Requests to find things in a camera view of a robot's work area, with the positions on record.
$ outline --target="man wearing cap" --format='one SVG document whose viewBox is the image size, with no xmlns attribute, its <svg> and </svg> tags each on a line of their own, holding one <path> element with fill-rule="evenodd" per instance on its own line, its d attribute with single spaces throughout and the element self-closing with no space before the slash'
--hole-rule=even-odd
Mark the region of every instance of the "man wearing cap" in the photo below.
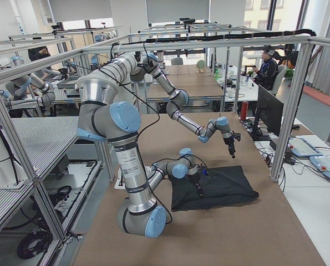
<svg viewBox="0 0 330 266">
<path fill-rule="evenodd" d="M 272 90 L 273 83 L 278 75 L 278 65 L 273 59 L 275 53 L 276 51 L 269 45 L 264 46 L 262 53 L 263 64 L 261 68 L 253 68 L 253 71 L 257 74 L 253 82 L 263 86 L 266 90 Z"/>
</svg>

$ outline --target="red carpet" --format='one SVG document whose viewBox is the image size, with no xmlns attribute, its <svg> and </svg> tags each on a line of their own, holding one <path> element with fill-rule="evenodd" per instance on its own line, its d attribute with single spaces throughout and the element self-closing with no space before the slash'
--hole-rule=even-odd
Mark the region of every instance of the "red carpet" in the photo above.
<svg viewBox="0 0 330 266">
<path fill-rule="evenodd" d="M 304 86 L 304 91 L 305 94 L 313 97 L 314 99 L 317 99 L 318 101 L 330 106 L 330 96 L 326 95 L 324 93 L 322 93 L 321 91 L 308 87 L 308 86 Z"/>
</svg>

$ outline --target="brown tabletop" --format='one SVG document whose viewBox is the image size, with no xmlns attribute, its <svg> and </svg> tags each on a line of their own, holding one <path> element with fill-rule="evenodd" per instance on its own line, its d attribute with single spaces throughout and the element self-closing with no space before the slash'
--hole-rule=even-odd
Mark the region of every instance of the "brown tabletop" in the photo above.
<svg viewBox="0 0 330 266">
<path fill-rule="evenodd" d="M 198 73 L 195 65 L 171 65 L 167 71 L 167 78 L 176 88 L 187 91 L 189 97 L 223 95 L 208 67 L 205 67 L 204 73 Z M 148 98 L 168 98 L 168 95 L 160 85 L 152 84 Z"/>
<path fill-rule="evenodd" d="M 219 113 L 188 114 L 206 125 Z M 232 159 L 219 132 L 202 144 L 182 125 L 161 115 L 159 123 L 139 138 L 146 165 L 164 157 L 177 158 L 190 147 L 208 167 L 241 165 L 251 186 L 260 197 L 249 204 L 210 210 L 175 212 L 161 236 L 148 239 L 125 234 L 116 225 L 116 214 L 126 193 L 109 186 L 86 235 L 74 265 L 235 265 L 235 266 L 313 266 L 325 265 L 293 209 L 234 113 L 225 113 L 235 132 L 242 133 Z M 156 115 L 142 115 L 142 127 Z M 171 183 L 155 190 L 171 206 Z"/>
</svg>

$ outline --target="computer monitor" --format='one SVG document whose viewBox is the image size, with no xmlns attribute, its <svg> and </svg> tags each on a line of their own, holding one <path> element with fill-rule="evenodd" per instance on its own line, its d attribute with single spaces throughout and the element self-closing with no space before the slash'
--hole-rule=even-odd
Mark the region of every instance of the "computer monitor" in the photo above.
<svg viewBox="0 0 330 266">
<path fill-rule="evenodd" d="M 263 135 L 258 127 L 260 119 L 267 126 L 268 132 L 272 132 L 276 136 L 280 135 L 283 106 L 284 104 L 273 94 L 261 85 L 258 86 L 256 115 L 251 133 L 253 140 L 269 140 L 269 136 Z"/>
</svg>

